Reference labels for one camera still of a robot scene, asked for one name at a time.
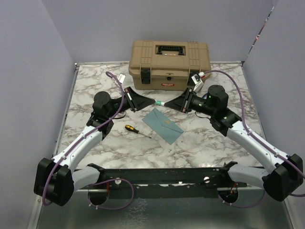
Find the teal envelope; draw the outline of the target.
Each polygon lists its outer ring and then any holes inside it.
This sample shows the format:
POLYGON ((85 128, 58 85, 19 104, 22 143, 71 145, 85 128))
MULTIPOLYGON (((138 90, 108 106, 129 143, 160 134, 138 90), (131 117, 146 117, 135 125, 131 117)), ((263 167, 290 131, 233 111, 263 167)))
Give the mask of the teal envelope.
POLYGON ((170 145, 183 133, 179 126, 156 108, 150 111, 142 121, 170 145))

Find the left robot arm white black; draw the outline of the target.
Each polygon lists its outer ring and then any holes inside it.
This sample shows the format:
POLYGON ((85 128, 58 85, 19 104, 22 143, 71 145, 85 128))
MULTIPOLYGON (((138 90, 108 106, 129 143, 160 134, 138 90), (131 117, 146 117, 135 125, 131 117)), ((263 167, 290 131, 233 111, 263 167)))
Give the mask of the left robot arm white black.
POLYGON ((82 159, 111 131, 113 118, 130 109, 140 111, 155 103, 154 99, 137 94, 131 87, 123 89, 117 99, 101 91, 93 99, 93 112, 81 134, 52 159, 43 158, 37 167, 34 193, 42 197, 45 206, 65 205, 73 193, 85 186, 101 188, 105 184, 102 168, 94 164, 77 170, 82 159))

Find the green white glue stick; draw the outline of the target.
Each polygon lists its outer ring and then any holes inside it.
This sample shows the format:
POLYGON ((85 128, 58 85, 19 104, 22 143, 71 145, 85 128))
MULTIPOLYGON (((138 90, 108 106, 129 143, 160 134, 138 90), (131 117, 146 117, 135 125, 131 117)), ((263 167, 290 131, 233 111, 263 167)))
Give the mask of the green white glue stick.
POLYGON ((158 105, 158 106, 164 106, 165 102, 162 102, 162 101, 155 101, 155 105, 158 105))

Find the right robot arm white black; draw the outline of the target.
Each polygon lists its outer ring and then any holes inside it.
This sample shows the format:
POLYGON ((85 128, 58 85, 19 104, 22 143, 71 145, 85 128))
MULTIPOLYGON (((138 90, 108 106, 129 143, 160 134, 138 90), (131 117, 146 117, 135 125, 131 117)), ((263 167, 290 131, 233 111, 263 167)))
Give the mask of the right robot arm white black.
POLYGON ((166 102, 165 107, 188 113, 195 111, 210 117, 212 127, 223 136, 242 146, 259 161, 262 168, 245 167, 236 162, 225 165, 219 174, 220 183, 229 187, 234 182, 260 187, 274 200, 283 201, 303 184, 303 161, 275 148, 251 130, 228 107, 228 94, 220 85, 208 88, 206 98, 198 97, 188 88, 179 97, 166 102))

